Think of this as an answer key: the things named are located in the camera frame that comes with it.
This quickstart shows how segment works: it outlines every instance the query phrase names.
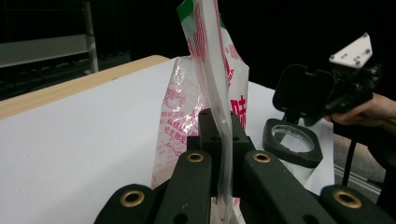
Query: white table surface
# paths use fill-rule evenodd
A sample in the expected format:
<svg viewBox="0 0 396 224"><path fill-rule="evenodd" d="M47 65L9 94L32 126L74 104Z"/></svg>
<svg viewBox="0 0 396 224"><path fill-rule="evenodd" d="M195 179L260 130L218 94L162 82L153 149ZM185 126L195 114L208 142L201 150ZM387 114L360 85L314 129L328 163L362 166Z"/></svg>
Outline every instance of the white table surface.
<svg viewBox="0 0 396 224"><path fill-rule="evenodd" d="M0 120L0 223L93 223L119 188L150 186L161 105L175 60ZM247 135L262 149L274 91L248 83ZM332 124L305 187L334 183Z"/></svg>

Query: wooden tabletop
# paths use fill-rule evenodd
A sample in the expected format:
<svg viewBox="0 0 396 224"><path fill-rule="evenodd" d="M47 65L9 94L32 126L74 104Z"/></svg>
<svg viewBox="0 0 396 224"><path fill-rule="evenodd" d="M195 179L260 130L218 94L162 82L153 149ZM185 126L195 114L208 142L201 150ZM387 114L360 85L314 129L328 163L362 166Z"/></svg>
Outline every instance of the wooden tabletop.
<svg viewBox="0 0 396 224"><path fill-rule="evenodd" d="M168 61L168 58L159 55L149 56L120 66L76 78L48 88L32 91L24 95L16 96L0 102L0 119L17 115L50 102L63 99L64 97L96 87L118 77L129 75L133 72L150 67L157 63Z"/></svg>

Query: white bracket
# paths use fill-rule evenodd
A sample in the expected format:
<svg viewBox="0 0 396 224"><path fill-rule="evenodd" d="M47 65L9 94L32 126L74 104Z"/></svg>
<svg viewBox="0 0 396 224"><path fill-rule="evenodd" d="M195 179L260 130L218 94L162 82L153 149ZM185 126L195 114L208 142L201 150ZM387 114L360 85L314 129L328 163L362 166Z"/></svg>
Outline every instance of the white bracket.
<svg viewBox="0 0 396 224"><path fill-rule="evenodd" d="M370 36L365 33L345 48L330 56L329 61L348 67L362 68L372 55Z"/></svg>

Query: brass insert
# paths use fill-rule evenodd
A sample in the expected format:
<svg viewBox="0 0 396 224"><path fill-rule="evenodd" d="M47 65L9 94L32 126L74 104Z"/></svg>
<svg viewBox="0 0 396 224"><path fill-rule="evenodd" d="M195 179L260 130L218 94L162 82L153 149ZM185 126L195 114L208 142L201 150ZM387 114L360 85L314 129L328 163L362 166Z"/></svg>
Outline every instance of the brass insert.
<svg viewBox="0 0 396 224"><path fill-rule="evenodd" d="M133 189L125 191L121 196L120 202L124 207L135 207L141 204L143 200L145 200L145 194L140 190Z"/></svg>
<svg viewBox="0 0 396 224"><path fill-rule="evenodd" d="M343 206L349 207L349 208L360 208L361 207L361 200L356 197L355 195L342 191L342 190L336 190L332 196L334 199L342 204Z"/></svg>
<svg viewBox="0 0 396 224"><path fill-rule="evenodd" d="M187 160L190 162L200 162L204 160L204 155L201 153L191 153L188 157Z"/></svg>
<svg viewBox="0 0 396 224"><path fill-rule="evenodd" d="M269 162L271 160L271 157L265 155L264 153L256 153L254 154L253 158L258 162Z"/></svg>

